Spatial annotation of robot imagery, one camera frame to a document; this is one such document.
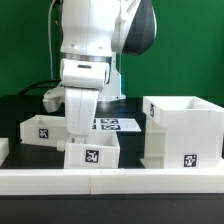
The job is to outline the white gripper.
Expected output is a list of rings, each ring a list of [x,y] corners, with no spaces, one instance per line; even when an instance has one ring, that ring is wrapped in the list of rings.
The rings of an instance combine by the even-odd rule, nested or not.
[[[65,119],[69,143],[86,143],[85,136],[92,130],[98,95],[96,89],[65,88]]]

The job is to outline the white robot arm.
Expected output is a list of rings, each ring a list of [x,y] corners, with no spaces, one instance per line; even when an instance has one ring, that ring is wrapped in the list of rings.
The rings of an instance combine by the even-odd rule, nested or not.
[[[63,0],[61,27],[61,83],[43,102],[49,112],[65,105],[67,141],[83,144],[110,82],[112,55],[146,52],[156,38],[156,16],[151,0]]]

